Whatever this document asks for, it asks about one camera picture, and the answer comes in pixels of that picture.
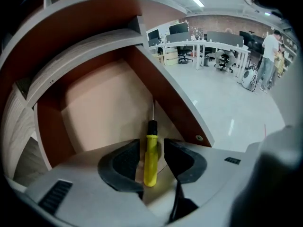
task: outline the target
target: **ceiling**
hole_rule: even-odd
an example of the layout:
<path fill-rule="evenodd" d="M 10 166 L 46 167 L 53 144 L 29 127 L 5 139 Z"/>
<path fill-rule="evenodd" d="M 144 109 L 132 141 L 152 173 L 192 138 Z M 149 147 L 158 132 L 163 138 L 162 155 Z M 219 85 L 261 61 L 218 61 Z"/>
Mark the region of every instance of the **ceiling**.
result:
<path fill-rule="evenodd" d="M 192 0 L 172 0 L 187 10 L 187 16 L 195 15 L 231 15 L 252 19 L 271 27 L 286 29 L 290 25 L 275 15 L 265 16 L 269 9 L 260 8 L 257 5 L 249 6 L 244 0 L 201 0 L 205 7 L 200 8 Z"/>

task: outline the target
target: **white desk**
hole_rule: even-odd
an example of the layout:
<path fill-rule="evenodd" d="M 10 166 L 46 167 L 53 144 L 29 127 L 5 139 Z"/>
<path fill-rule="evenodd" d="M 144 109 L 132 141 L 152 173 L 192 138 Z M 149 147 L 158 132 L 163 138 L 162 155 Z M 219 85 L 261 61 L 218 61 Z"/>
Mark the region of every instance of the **white desk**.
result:
<path fill-rule="evenodd" d="M 194 55 L 195 55 L 195 46 L 197 46 L 197 62 L 196 62 L 196 70 L 199 70 L 199 66 L 200 66 L 200 46 L 202 46 L 202 61 L 201 61 L 201 66 L 204 66 L 204 59 L 205 59 L 205 47 L 211 47 L 211 48 L 216 48 L 219 50 L 226 50 L 226 51 L 237 51 L 238 52 L 238 57 L 236 58 L 236 65 L 240 65 L 238 73 L 236 75 L 236 77 L 238 77 L 238 82 L 241 82 L 241 78 L 244 74 L 244 69 L 245 69 L 245 65 L 247 62 L 247 57 L 248 57 L 248 53 L 250 53 L 250 51 L 248 51 L 248 47 L 246 45 L 243 45 L 243 47 L 237 47 L 237 46 L 233 46 L 230 44 L 223 44 L 223 43 L 218 43 L 218 42 L 210 42 L 210 41 L 205 41 L 205 40 L 194 40 L 194 41 L 180 41 L 180 42 L 173 42 L 173 43 L 161 43 L 158 45 L 154 45 L 150 47 L 151 49 L 156 49 L 158 47 L 162 47 L 163 48 L 163 54 L 165 54 L 165 48 L 167 47 L 177 47 L 177 46 L 193 46 L 194 47 Z"/>

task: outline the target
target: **yellow screwdriver handle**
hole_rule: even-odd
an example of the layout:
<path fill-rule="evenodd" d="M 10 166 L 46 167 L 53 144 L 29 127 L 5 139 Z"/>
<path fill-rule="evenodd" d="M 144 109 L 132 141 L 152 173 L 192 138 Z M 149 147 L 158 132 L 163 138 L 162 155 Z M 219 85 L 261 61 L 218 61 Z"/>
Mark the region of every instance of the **yellow screwdriver handle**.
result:
<path fill-rule="evenodd" d="M 147 135 L 147 151 L 144 161 L 144 184 L 148 187 L 153 187 L 157 182 L 158 169 L 158 149 L 157 135 Z"/>

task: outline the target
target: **vent grille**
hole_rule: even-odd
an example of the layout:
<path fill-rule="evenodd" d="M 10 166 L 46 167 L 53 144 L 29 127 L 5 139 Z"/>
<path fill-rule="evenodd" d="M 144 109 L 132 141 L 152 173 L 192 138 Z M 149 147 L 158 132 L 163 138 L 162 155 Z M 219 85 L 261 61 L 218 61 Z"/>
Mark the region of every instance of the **vent grille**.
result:
<path fill-rule="evenodd" d="M 72 183 L 59 180 L 39 202 L 39 206 L 50 214 L 55 214 L 59 205 L 71 189 Z"/>
<path fill-rule="evenodd" d="M 236 159 L 236 158 L 232 158 L 232 157 L 227 157 L 224 161 L 228 161 L 230 163 L 234 163 L 234 164 L 239 164 L 241 160 Z"/>

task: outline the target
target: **brick wall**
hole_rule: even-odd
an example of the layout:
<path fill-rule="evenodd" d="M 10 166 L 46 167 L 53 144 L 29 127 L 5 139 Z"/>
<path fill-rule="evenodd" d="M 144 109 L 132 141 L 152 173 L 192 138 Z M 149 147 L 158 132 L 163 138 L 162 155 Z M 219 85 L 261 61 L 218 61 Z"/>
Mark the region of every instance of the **brick wall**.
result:
<path fill-rule="evenodd" d="M 185 19 L 189 22 L 189 26 L 202 27 L 204 34 L 207 34 L 208 31 L 225 32 L 226 28 L 231 28 L 235 35 L 238 35 L 240 30 L 244 32 L 253 31 L 255 35 L 260 37 L 266 36 L 267 31 L 269 34 L 273 32 L 267 25 L 240 17 L 202 15 L 187 17 L 180 21 L 183 22 Z"/>

